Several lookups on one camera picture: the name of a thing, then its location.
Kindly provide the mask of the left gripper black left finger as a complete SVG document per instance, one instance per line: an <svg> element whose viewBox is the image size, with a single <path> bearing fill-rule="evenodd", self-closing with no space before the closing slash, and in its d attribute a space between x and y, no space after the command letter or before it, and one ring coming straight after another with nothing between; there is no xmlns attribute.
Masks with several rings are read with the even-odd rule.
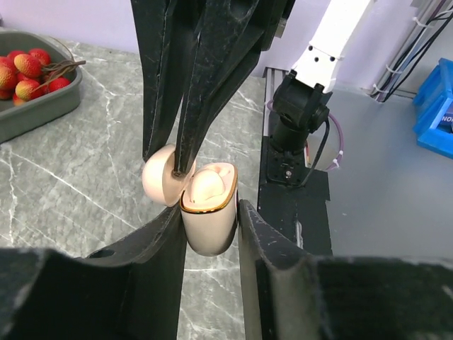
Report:
<svg viewBox="0 0 453 340"><path fill-rule="evenodd" d="M74 258L1 250L2 339L175 339L186 238L178 207Z"/></svg>

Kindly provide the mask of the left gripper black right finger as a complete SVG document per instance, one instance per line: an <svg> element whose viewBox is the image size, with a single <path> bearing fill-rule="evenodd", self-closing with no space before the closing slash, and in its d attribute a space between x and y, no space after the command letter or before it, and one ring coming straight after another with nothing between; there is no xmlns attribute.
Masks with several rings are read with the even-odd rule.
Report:
<svg viewBox="0 0 453 340"><path fill-rule="evenodd" d="M452 261L317 256L239 202L247 339L451 339Z"/></svg>

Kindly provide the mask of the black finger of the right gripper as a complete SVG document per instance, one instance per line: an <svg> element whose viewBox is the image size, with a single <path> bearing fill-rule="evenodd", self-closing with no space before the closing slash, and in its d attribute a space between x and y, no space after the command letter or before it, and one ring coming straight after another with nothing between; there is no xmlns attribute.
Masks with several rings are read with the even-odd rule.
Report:
<svg viewBox="0 0 453 340"><path fill-rule="evenodd" d="M173 172L188 175L220 110L258 63L271 1L206 1L183 89Z"/></svg>
<svg viewBox="0 0 453 340"><path fill-rule="evenodd" d="M181 1L132 1L143 75L142 158L147 161L171 134L181 98L178 53L184 41Z"/></svg>

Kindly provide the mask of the beige earbud charging case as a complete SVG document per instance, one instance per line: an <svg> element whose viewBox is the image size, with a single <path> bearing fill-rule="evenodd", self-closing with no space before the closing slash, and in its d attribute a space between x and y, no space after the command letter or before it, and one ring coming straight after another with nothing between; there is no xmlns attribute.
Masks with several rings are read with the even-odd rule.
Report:
<svg viewBox="0 0 453 340"><path fill-rule="evenodd" d="M201 256L218 256L231 245L237 226L238 169L217 162L173 173L176 147L168 144L153 154L142 170L146 195L156 203L181 211L186 237Z"/></svg>

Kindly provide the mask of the beige earbud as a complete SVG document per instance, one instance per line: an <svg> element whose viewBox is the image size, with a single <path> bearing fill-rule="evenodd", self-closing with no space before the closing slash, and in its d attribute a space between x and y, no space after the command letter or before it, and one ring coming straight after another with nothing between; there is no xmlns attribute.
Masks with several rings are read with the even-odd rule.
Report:
<svg viewBox="0 0 453 340"><path fill-rule="evenodd" d="M201 206L209 199L222 196L227 191L227 179L231 171L225 166L207 166L192 179L188 191L189 202Z"/></svg>

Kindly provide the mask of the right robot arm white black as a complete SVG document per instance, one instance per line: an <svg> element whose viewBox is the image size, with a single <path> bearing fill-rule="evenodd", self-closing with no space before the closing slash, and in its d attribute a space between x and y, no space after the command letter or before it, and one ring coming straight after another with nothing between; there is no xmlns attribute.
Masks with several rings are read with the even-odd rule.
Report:
<svg viewBox="0 0 453 340"><path fill-rule="evenodd" d="M313 38L273 96L270 143L302 154L328 119L348 43L370 1L331 1ZM133 1L144 82L144 180L181 179L219 112L258 63L292 1Z"/></svg>

